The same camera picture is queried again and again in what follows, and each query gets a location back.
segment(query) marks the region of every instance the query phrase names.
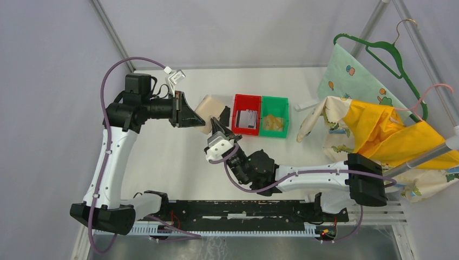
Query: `green cloth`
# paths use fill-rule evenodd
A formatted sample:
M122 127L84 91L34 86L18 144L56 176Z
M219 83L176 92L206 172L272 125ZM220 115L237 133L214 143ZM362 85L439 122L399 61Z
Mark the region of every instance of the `green cloth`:
M406 108L384 85L343 47L335 44L329 65L317 94L321 100L327 96L360 100L367 103ZM410 111L397 111L403 121Z

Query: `cloth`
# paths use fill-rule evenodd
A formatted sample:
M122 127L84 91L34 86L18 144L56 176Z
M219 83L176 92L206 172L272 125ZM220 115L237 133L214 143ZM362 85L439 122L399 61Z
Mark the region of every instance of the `cloth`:
M309 135L320 116L329 126L323 151L332 161L359 153L387 171L445 141L425 121L404 126L392 107L329 96L303 121L297 142ZM417 202L458 181L458 166L459 152L451 151L395 179L403 188L402 195Z
M360 62L338 44L335 44L329 65L317 89L321 100L337 96L397 108L406 108ZM402 121L410 111L399 112Z

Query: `red wire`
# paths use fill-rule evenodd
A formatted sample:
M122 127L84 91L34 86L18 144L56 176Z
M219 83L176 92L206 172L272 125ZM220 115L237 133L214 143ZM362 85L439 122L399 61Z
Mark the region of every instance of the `red wire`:
M179 226L177 227L178 229L180 228L180 220L179 220L179 217L177 217L176 215L174 215L174 211L171 210L171 225L174 225L174 218L177 219L177 222L179 222Z
M179 227L177 227L178 229L180 228L180 220L179 220L179 217L177 217L176 215L174 215L174 218L177 219L177 221L179 222Z

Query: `plastic bin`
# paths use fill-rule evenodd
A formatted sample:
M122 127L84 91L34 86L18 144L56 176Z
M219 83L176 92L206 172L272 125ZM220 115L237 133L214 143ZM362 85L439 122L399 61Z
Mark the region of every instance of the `plastic bin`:
M263 127L261 126L259 135L263 137L286 138L288 132L288 125L290 122L288 119L288 99L286 97L262 96L261 125L263 125L263 118L265 118L269 114L272 114L276 118L282 118L283 130L263 130Z
M236 127L236 114L238 111L254 110L257 111L257 129ZM234 98L233 120L231 129L236 134L258 135L260 130L261 96L251 96L236 94Z

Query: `yellow cloth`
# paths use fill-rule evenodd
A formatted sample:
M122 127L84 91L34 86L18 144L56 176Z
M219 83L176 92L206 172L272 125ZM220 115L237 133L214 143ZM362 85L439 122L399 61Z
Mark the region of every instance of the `yellow cloth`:
M342 118L355 137L354 153L398 166L442 144L445 139L425 121L405 127L393 107L353 100ZM448 169L459 164L451 151L419 165L419 169Z

